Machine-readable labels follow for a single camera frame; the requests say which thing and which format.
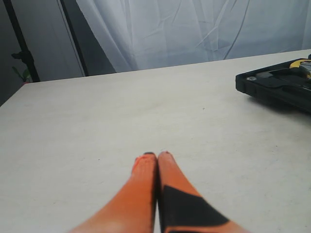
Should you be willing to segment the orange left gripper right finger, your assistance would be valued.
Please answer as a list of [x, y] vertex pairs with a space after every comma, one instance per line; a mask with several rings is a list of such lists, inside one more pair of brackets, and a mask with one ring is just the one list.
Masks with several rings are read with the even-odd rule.
[[158, 156], [158, 208], [162, 233], [247, 233], [211, 206], [168, 151]]

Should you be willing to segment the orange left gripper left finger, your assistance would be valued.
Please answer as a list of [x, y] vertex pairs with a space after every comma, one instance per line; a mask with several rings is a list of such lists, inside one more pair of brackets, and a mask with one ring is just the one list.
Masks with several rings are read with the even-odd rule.
[[152, 233], [156, 213], [157, 157], [136, 158], [120, 191], [96, 214], [71, 233]]

